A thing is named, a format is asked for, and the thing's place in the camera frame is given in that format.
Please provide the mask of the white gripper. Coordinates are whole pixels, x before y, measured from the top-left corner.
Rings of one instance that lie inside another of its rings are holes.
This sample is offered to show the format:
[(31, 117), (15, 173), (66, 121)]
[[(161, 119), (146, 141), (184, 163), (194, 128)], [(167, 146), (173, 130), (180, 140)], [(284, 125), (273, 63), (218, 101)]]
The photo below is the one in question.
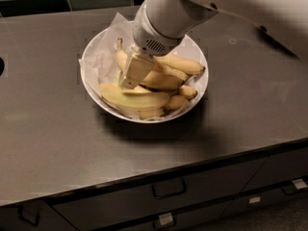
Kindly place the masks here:
[(134, 89), (153, 69), (154, 61), (151, 56), (168, 54), (180, 44), (183, 38), (170, 38), (159, 33), (147, 15), (147, 5), (144, 1), (133, 23), (133, 39), (140, 51), (132, 50), (128, 53), (120, 75), (120, 85), (126, 89)]

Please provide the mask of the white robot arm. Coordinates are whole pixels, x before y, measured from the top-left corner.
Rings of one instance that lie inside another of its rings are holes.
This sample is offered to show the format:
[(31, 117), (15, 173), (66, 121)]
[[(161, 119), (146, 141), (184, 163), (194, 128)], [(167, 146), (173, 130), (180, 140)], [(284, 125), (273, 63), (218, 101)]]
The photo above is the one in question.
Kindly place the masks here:
[(168, 54), (190, 29), (217, 13), (252, 23), (307, 60), (308, 0), (144, 0), (133, 23), (138, 49), (128, 55), (120, 84), (135, 88), (152, 70), (153, 57)]

